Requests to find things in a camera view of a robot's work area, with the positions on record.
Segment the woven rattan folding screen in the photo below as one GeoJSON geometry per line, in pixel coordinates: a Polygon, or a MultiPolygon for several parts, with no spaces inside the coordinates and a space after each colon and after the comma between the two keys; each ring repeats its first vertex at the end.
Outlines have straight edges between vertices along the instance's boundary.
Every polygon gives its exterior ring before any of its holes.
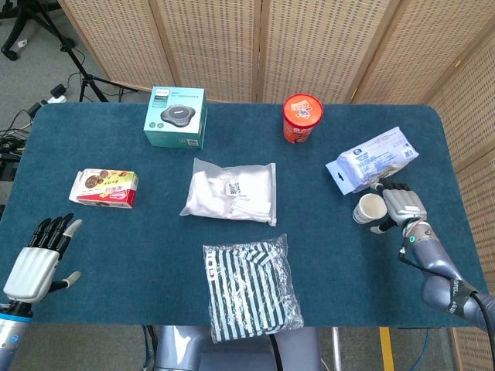
{"type": "Polygon", "coordinates": [[[109,80],[216,102],[427,104],[495,294],[495,0],[59,0],[109,80]]]}

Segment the white power strip with adapter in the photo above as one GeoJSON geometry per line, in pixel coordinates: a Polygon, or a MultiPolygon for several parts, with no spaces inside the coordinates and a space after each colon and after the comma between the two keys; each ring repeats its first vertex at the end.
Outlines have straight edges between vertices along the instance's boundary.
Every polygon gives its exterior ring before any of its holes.
{"type": "Polygon", "coordinates": [[[61,104],[61,103],[66,103],[67,102],[67,97],[65,96],[65,93],[67,92],[67,89],[65,88],[64,85],[59,83],[56,85],[51,91],[51,97],[48,100],[41,100],[39,103],[44,106],[47,104],[61,104]]]}

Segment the red green snack box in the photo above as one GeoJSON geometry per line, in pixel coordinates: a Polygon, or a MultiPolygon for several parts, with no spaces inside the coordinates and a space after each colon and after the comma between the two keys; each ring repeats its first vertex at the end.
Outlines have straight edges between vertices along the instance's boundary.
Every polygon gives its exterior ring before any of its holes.
{"type": "Polygon", "coordinates": [[[77,173],[69,200],[87,206],[131,209],[137,188],[135,172],[86,168],[77,173]]]}

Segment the striped shirt in clear bag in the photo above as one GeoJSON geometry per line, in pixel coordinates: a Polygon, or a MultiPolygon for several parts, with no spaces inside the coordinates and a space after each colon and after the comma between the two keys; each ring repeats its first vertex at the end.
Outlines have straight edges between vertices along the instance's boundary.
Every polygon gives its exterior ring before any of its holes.
{"type": "Polygon", "coordinates": [[[203,258],[215,343],[304,326],[285,234],[250,243],[204,245],[203,258]]]}

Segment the black tripod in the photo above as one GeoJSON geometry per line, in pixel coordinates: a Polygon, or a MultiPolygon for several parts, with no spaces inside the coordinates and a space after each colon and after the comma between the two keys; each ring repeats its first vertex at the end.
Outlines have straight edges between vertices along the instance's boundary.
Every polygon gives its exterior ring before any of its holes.
{"type": "Polygon", "coordinates": [[[125,85],[121,85],[119,83],[114,83],[109,80],[100,78],[100,77],[95,77],[94,75],[88,73],[82,64],[82,62],[76,57],[76,55],[73,52],[73,47],[71,44],[67,41],[67,39],[60,33],[56,25],[53,23],[53,20],[50,18],[48,15],[48,12],[43,8],[39,0],[31,0],[34,6],[41,12],[43,15],[43,18],[46,20],[46,23],[50,27],[50,29],[53,31],[53,34],[58,38],[58,40],[61,43],[60,50],[64,53],[66,53],[73,61],[75,66],[78,69],[78,73],[80,75],[80,96],[79,96],[79,102],[82,102],[83,99],[85,98],[85,90],[87,87],[92,89],[94,94],[97,96],[98,100],[100,102],[108,102],[107,95],[104,94],[103,91],[97,86],[96,82],[104,83],[113,87],[118,88],[118,102],[121,102],[123,95],[125,94],[126,91],[134,93],[137,92],[135,88],[127,87],[125,85]]]}

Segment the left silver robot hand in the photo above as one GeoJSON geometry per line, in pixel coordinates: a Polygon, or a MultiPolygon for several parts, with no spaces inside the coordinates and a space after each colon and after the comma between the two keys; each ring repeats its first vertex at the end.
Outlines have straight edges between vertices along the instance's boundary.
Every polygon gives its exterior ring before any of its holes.
{"type": "Polygon", "coordinates": [[[7,298],[35,304],[49,293],[73,286],[81,276],[79,271],[58,281],[53,277],[73,235],[82,224],[83,220],[74,220],[72,213],[44,219],[15,260],[3,288],[7,298]]]}

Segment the white garment in frosted bag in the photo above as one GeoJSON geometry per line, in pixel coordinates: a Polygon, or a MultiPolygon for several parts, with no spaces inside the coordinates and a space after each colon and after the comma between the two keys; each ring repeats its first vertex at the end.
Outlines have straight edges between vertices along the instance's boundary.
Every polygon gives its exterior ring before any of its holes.
{"type": "Polygon", "coordinates": [[[276,164],[221,168],[195,158],[181,216],[247,220],[275,226],[276,164]]]}

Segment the metal table leg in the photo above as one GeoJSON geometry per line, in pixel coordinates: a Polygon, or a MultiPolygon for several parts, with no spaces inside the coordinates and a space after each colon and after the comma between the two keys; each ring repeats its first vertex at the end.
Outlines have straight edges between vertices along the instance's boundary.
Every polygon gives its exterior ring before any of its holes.
{"type": "Polygon", "coordinates": [[[332,348],[334,371],[342,371],[342,359],[340,351],[340,332],[338,327],[332,327],[332,348]]]}

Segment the small white paper cup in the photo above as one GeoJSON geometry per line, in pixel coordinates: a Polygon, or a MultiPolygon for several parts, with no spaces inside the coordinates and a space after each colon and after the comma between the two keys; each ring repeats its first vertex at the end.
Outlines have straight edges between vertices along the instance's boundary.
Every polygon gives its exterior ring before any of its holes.
{"type": "Polygon", "coordinates": [[[368,193],[362,196],[353,210],[352,217],[356,223],[367,224],[383,218],[387,207],[381,196],[368,193]]]}

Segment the grey robot torso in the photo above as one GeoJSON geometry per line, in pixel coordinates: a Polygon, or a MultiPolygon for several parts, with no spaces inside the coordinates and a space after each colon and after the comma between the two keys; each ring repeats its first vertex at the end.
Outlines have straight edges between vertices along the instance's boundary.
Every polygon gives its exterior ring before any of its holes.
{"type": "Polygon", "coordinates": [[[275,334],[219,342],[210,328],[161,327],[154,371],[321,371],[318,330],[303,327],[275,334]]]}

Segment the teal speakerphone box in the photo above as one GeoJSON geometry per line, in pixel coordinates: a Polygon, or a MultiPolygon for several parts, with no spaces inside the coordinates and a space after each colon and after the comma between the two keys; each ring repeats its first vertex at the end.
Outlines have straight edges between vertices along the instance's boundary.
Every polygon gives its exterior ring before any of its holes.
{"type": "Polygon", "coordinates": [[[203,88],[153,87],[143,131],[163,148],[202,148],[207,122],[203,88]]]}

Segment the white wet wipes pack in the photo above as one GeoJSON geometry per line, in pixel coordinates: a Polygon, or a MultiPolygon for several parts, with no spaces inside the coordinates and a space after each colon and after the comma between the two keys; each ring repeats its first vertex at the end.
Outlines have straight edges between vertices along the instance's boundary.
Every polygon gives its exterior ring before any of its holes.
{"type": "Polygon", "coordinates": [[[342,194],[347,195],[399,172],[418,156],[400,128],[395,127],[342,152],[326,164],[326,169],[342,194]]]}

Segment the orange instant noodle tub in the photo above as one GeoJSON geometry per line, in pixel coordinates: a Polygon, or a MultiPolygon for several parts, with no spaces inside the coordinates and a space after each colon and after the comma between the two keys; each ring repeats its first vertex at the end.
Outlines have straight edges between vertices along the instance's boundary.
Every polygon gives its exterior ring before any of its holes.
{"type": "Polygon", "coordinates": [[[291,143],[303,143],[323,118],[323,105],[310,94],[294,94],[283,109],[283,135],[291,143]]]}

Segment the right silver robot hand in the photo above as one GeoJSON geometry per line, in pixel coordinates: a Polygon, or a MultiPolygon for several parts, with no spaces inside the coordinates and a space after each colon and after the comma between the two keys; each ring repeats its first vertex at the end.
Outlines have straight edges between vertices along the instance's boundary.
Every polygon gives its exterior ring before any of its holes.
{"type": "Polygon", "coordinates": [[[427,220],[426,208],[406,183],[379,178],[370,187],[382,197],[387,208],[387,219],[378,226],[372,226],[372,233],[382,234],[394,226],[405,227],[416,220],[427,220]]]}

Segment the blue felt table cover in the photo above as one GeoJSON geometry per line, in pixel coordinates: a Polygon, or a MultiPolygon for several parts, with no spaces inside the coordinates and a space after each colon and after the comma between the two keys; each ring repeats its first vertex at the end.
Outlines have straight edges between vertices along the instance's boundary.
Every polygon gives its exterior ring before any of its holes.
{"type": "Polygon", "coordinates": [[[401,231],[383,235],[352,219],[326,170],[341,152],[399,127],[419,156],[393,176],[416,191],[428,221],[462,276],[486,282],[463,208],[440,117],[425,105],[328,104],[301,144],[285,140],[278,104],[210,104],[200,150],[159,148],[144,134],[144,103],[42,107],[0,219],[0,302],[20,250],[45,218],[82,219],[56,279],[80,280],[34,308],[36,322],[208,325],[206,244],[282,234],[307,326],[450,327],[462,321],[421,299],[421,273],[397,259],[401,231]],[[195,158],[221,167],[276,164],[277,223],[181,216],[195,158]],[[69,200],[86,168],[138,175],[131,209],[69,200]]]}

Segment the black office chair base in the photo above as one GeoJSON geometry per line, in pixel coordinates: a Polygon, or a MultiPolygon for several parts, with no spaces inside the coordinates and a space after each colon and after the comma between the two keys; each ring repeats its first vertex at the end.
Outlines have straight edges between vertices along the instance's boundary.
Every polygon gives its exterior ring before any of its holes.
{"type": "Polygon", "coordinates": [[[19,58],[19,55],[11,48],[20,37],[29,20],[33,20],[46,31],[56,36],[53,27],[41,15],[44,12],[48,13],[59,9],[61,9],[61,6],[58,0],[16,0],[16,5],[13,4],[13,0],[5,0],[5,3],[0,7],[0,20],[14,19],[15,23],[11,33],[1,47],[2,54],[11,61],[16,61],[19,58]]]}

